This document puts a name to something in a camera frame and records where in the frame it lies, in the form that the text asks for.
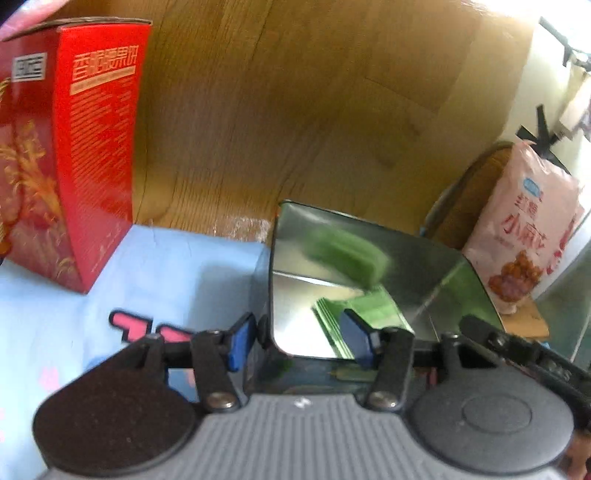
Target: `pink object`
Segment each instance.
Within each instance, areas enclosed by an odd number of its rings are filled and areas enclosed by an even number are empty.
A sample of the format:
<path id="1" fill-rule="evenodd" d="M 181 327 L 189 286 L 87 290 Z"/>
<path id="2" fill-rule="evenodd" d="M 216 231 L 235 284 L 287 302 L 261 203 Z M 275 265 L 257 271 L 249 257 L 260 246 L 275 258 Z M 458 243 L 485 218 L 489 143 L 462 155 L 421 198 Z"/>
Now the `pink object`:
<path id="1" fill-rule="evenodd" d="M 28 0 L 0 26 L 0 41 L 44 21 L 69 0 Z"/>
<path id="2" fill-rule="evenodd" d="M 188 342 L 193 336 L 191 333 L 183 332 L 182 330 L 168 326 L 160 327 L 158 332 L 164 337 L 164 341 L 171 343 Z"/>
<path id="3" fill-rule="evenodd" d="M 152 320 L 135 317 L 125 312 L 112 312 L 109 323 L 123 330 L 122 340 L 124 342 L 135 342 L 152 331 Z"/>
<path id="4" fill-rule="evenodd" d="M 513 146 L 463 249 L 500 313 L 515 313 L 551 268 L 576 221 L 579 192 L 577 179 L 527 142 Z"/>
<path id="5" fill-rule="evenodd" d="M 44 368 L 41 371 L 39 384 L 47 393 L 53 393 L 60 388 L 60 374 L 57 368 Z"/>

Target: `screw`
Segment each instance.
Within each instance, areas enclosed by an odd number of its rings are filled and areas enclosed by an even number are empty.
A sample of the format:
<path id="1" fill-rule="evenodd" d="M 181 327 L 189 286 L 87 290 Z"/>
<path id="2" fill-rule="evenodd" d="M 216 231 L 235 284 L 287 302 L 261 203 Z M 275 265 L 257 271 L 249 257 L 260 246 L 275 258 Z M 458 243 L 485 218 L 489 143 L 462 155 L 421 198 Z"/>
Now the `screw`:
<path id="1" fill-rule="evenodd" d="M 385 391 L 371 392 L 368 401 L 377 410 L 391 410 L 398 405 L 398 397 Z"/>
<path id="2" fill-rule="evenodd" d="M 560 373 L 560 370 L 559 370 L 559 369 L 560 369 L 560 367 L 559 367 L 559 366 L 556 364 L 556 362 L 555 362 L 555 361 L 553 361 L 553 360 L 548 360 L 548 361 L 546 362 L 546 368 L 548 369 L 548 371 L 549 371 L 551 374 L 559 374 L 559 373 Z"/>
<path id="3" fill-rule="evenodd" d="M 207 405 L 214 410 L 227 410 L 237 402 L 236 395 L 227 392 L 214 392 L 207 397 Z"/>
<path id="4" fill-rule="evenodd" d="M 505 338 L 504 335 L 495 335 L 491 339 L 491 343 L 493 346 L 496 346 L 497 348 L 503 348 L 505 346 L 505 344 L 507 343 L 507 339 Z"/>

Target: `black foam pad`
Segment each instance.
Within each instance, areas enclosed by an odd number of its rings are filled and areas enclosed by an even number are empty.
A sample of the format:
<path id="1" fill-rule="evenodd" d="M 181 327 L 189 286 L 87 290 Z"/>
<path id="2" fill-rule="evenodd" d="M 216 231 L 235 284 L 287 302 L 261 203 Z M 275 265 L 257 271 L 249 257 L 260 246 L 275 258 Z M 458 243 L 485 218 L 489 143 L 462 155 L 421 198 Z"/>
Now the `black foam pad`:
<path id="1" fill-rule="evenodd" d="M 166 385 L 136 371 L 97 369 L 41 405 L 33 435 L 49 466 L 111 476 L 168 458 L 195 422 L 191 404 Z"/>
<path id="2" fill-rule="evenodd" d="M 511 367 L 465 369 L 426 392 L 410 411 L 420 440 L 462 469 L 528 472 L 559 457 L 573 431 L 566 403 Z"/>

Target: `green object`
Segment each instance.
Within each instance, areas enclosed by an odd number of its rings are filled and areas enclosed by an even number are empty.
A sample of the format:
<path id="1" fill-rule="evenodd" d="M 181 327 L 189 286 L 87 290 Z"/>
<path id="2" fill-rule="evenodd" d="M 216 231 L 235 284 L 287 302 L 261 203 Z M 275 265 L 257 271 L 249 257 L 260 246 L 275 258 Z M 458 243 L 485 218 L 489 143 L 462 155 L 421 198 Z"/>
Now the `green object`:
<path id="1" fill-rule="evenodd" d="M 367 370 L 359 365 L 352 364 L 335 368 L 330 374 L 341 382 L 374 383 L 378 371 Z"/>
<path id="2" fill-rule="evenodd" d="M 363 289 L 375 287 L 386 273 L 390 258 L 372 242 L 335 227 L 318 227 L 303 242 L 304 253 L 338 270 Z"/>
<path id="3" fill-rule="evenodd" d="M 365 295 L 349 300 L 322 298 L 314 305 L 314 314 L 339 358 L 354 358 L 340 332 L 339 316 L 344 309 L 353 310 L 376 330 L 385 327 L 397 327 L 414 333 L 398 305 L 382 285 L 377 286 Z"/>

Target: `plastic bag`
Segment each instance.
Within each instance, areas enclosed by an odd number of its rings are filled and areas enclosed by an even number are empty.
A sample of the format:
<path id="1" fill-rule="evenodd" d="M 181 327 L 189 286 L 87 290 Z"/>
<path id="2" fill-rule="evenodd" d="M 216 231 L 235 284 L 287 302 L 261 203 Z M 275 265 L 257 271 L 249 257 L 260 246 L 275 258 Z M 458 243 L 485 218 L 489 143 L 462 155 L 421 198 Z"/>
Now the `plastic bag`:
<path id="1" fill-rule="evenodd" d="M 550 262 L 546 267 L 546 273 L 548 275 L 552 275 L 560 265 L 560 261 L 562 260 L 562 256 L 564 254 L 564 249 L 566 248 L 566 244 L 569 242 L 570 237 L 573 235 L 575 227 L 579 224 L 581 218 L 584 214 L 584 208 L 581 204 L 577 207 L 577 212 L 574 214 L 574 217 L 571 219 L 568 228 L 566 229 L 565 233 L 563 234 L 562 238 L 560 239 L 560 243 L 558 244 L 558 248 L 552 254 L 550 258 Z"/>
<path id="2" fill-rule="evenodd" d="M 540 282 L 579 206 L 579 181 L 540 158 L 527 142 L 513 146 L 463 253 L 500 313 Z"/>
<path id="3" fill-rule="evenodd" d="M 28 0 L 0 25 L 0 41 L 44 21 L 69 0 Z"/>

